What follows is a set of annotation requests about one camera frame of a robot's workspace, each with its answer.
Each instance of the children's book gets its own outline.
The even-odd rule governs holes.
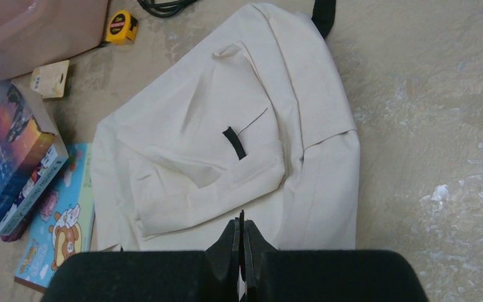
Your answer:
[[[42,161],[16,198],[12,207],[0,222],[0,236],[9,236],[14,232],[21,220],[28,214],[45,188],[58,174],[68,159],[64,142],[60,135],[55,137]]]
[[[11,84],[0,105],[0,222],[56,133],[42,97]]]
[[[90,249],[94,221],[91,145],[67,148],[69,160],[43,193],[14,280],[44,292],[66,259]]]

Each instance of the plastic container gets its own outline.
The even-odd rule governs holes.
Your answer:
[[[108,0],[0,0],[0,80],[97,46]]]

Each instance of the tape measure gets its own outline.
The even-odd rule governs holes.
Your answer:
[[[138,33],[138,19],[128,11],[118,11],[106,29],[106,41],[116,45],[134,43]]]

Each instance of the beige floor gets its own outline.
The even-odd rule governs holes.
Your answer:
[[[246,2],[200,0],[160,20],[112,0],[140,19],[138,39],[72,60],[69,95],[47,103],[64,138],[92,141]],[[308,15],[313,3],[273,2]],[[358,247],[402,253],[433,301],[483,301],[483,0],[339,0],[328,45],[362,146]],[[0,242],[0,301],[41,297],[13,283],[25,245]]]

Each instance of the white fabric bag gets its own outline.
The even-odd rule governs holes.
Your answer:
[[[359,154],[311,20],[248,4],[98,125],[98,247],[206,249],[244,209],[279,249],[353,249]]]

